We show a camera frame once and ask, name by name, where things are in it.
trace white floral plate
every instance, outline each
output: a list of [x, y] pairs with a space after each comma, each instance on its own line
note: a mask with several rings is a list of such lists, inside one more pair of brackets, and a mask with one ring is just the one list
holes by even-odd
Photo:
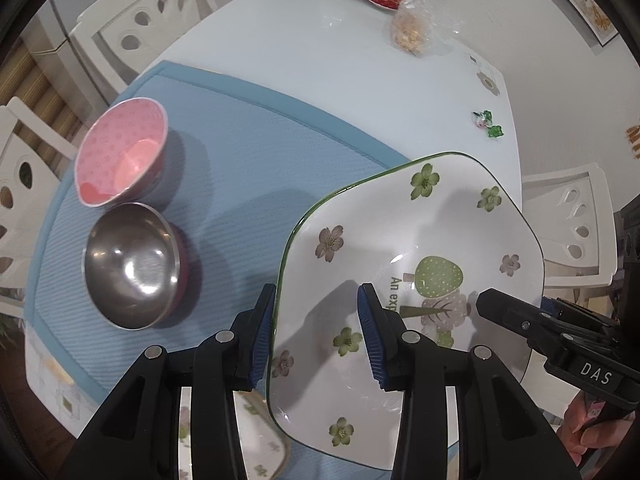
[[[276, 478], [289, 459], [289, 443], [269, 416], [264, 398], [255, 390], [234, 392], [240, 447], [248, 480]], [[178, 480], [192, 480], [191, 388], [180, 396]]]
[[[539, 305], [542, 250], [489, 171], [461, 153], [416, 160], [341, 189], [291, 234], [276, 295], [268, 382], [271, 415], [291, 438], [364, 465], [391, 469], [402, 393], [373, 378], [356, 293], [373, 283], [383, 306], [442, 346], [491, 347], [521, 380], [523, 338], [478, 316], [478, 293], [497, 288]], [[458, 440], [447, 391], [449, 445]]]

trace blue placemat border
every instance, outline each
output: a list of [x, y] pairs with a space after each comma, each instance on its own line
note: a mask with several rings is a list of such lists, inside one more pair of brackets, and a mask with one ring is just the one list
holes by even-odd
[[[200, 86], [201, 88], [206, 88], [271, 110], [293, 121], [299, 122], [307, 128], [311, 128], [328, 136], [341, 144], [349, 146], [352, 150], [375, 161], [384, 168], [394, 168], [409, 161], [404, 155], [396, 152], [396, 150], [393, 150], [383, 142], [374, 139], [355, 126], [315, 106], [241, 79], [215, 72], [207, 72], [170, 61], [161, 61], [148, 72], [137, 78], [120, 94], [113, 104], [134, 97], [138, 90], [155, 76], [167, 77], [179, 82]], [[73, 182], [74, 171], [73, 164], [71, 164], [62, 177], [60, 185], [51, 200], [51, 204], [42, 223], [42, 228], [40, 229], [38, 241], [34, 247], [25, 290], [24, 315], [46, 348], [49, 349], [49, 352], [51, 352], [58, 363], [73, 378], [76, 384], [93, 400], [102, 402], [109, 392], [100, 386], [100, 384], [73, 359], [71, 354], [60, 344], [57, 338], [50, 332], [49, 327], [44, 323], [40, 315], [35, 311], [35, 294], [47, 239], [53, 228], [58, 209], [69, 187], [73, 185]]]

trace plastic bag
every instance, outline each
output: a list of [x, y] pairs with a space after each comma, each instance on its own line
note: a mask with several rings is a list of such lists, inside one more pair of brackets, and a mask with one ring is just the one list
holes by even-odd
[[461, 25], [435, 13], [424, 0], [402, 0], [391, 21], [391, 41], [414, 56], [422, 56], [435, 43], [459, 33]]

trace stainless steel bowl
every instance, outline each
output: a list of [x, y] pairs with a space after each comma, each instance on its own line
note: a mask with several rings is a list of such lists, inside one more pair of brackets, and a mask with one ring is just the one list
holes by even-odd
[[171, 225], [148, 205], [124, 203], [107, 211], [89, 234], [82, 273], [100, 313], [127, 330], [164, 319], [186, 281], [182, 245]]

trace brown wooden floor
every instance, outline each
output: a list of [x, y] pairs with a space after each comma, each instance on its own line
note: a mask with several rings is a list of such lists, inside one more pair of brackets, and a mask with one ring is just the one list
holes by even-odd
[[24, 339], [22, 334], [14, 339], [15, 347], [6, 344], [6, 350], [0, 348], [0, 384], [41, 471], [53, 480], [76, 440], [29, 388], [24, 371]]

